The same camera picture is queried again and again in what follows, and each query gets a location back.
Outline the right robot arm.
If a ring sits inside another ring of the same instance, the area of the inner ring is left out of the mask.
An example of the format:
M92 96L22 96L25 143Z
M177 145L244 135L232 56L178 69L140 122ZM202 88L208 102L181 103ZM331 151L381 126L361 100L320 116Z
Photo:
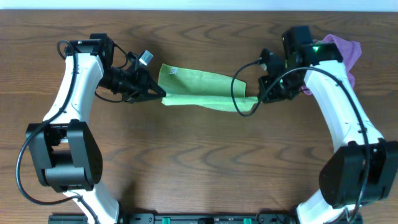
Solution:
M319 174L319 189L295 210L297 223L354 223L360 207L389 196L397 173L397 142L370 122L348 80L334 43L314 43L307 26L282 35L284 58L263 50L258 100L295 98L302 87L315 97L334 153Z

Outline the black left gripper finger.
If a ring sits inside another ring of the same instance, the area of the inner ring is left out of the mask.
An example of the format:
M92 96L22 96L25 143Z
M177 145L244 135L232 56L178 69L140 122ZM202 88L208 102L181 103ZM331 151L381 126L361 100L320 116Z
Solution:
M165 96L166 96L166 92L152 94L152 93L142 93L142 92L136 91L126 97L126 103L138 103L138 102L143 102L143 101L157 100L157 99L163 98Z
M158 83L150 76L147 75L150 93L153 95L166 95L165 90L158 85Z

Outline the light green microfiber cloth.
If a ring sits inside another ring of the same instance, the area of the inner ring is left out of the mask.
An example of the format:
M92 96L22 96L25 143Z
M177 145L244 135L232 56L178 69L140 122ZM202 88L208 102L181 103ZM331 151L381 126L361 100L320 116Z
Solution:
M201 70L163 64L158 85L166 92L165 106L196 105L212 110L248 112L257 103L255 96L246 96L246 83L231 77Z

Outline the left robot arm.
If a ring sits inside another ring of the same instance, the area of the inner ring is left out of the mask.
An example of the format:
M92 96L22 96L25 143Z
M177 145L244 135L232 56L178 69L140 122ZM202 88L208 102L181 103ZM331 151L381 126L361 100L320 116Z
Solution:
M138 103L163 98L166 93L148 71L149 51L128 52L125 63L113 65L117 45L106 34L87 40L61 40L57 51L65 74L57 97L41 123L27 127L22 151L29 151L41 185L64 194L81 209L79 215L51 215L49 223L127 223L101 180L103 158L90 131L93 100L99 87Z

